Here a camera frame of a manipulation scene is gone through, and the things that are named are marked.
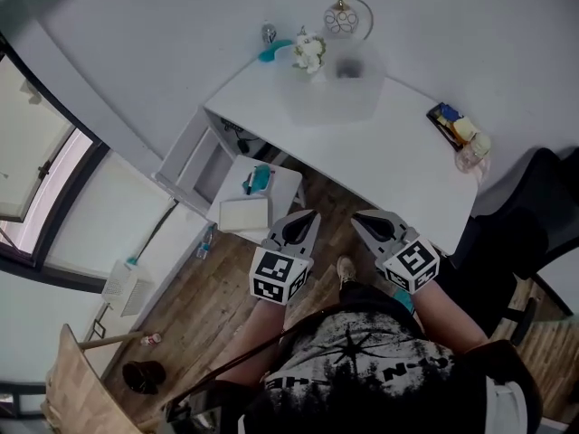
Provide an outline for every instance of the water bottle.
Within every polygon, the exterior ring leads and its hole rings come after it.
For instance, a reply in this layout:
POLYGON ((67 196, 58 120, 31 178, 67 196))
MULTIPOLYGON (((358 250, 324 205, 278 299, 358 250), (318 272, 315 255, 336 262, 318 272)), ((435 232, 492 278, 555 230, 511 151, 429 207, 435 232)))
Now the water bottle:
POLYGON ((203 235, 203 239, 201 240, 201 244, 199 245, 199 248, 197 249, 197 258, 198 259, 205 259, 207 257, 207 254, 209 253, 209 249, 211 248, 211 241, 214 238, 214 226, 211 225, 207 231, 205 232, 205 235, 203 235))
POLYGON ((272 23, 269 21, 263 22, 263 26, 261 27, 261 38, 265 48, 270 48, 270 45, 275 40, 277 34, 278 33, 275 30, 275 26, 272 23))

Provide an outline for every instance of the jar lid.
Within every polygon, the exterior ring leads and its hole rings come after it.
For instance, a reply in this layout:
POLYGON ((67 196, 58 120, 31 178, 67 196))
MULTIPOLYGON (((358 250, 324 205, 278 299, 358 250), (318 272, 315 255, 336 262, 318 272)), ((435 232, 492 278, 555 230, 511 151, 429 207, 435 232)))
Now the jar lid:
POLYGON ((477 155, 484 156, 490 151, 490 138, 489 136, 479 132, 474 136, 470 145, 472 146, 472 151, 477 155))

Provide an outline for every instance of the black trash can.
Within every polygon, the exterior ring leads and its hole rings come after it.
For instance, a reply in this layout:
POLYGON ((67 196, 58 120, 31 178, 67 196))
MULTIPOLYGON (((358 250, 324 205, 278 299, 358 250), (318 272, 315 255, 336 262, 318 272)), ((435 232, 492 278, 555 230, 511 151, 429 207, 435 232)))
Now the black trash can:
POLYGON ((129 362, 123 365, 123 380, 139 394, 158 393, 157 386, 165 379, 165 368, 159 362, 129 362))

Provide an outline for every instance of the black office chair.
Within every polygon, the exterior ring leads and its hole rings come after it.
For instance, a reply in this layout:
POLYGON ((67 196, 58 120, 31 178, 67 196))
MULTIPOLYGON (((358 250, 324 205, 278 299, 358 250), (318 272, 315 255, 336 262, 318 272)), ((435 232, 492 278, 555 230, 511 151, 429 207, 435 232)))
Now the black office chair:
POLYGON ((517 279, 530 278, 579 245, 579 152, 565 161, 541 148, 515 191, 491 215, 470 219, 456 253, 441 263, 437 281, 490 336, 502 317, 518 322, 520 344, 536 311, 508 308, 517 279))

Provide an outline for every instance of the person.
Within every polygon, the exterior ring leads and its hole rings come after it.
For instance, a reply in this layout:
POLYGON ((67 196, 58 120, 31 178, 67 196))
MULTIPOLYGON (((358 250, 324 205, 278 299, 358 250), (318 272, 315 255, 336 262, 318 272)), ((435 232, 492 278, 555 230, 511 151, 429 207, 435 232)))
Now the person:
MULTIPOLYGON (((238 432, 535 432, 541 400, 507 341, 491 343, 436 281, 397 300, 337 262, 339 304, 217 377, 256 392, 238 432)), ((259 301, 233 356, 278 335, 285 307, 259 301)))

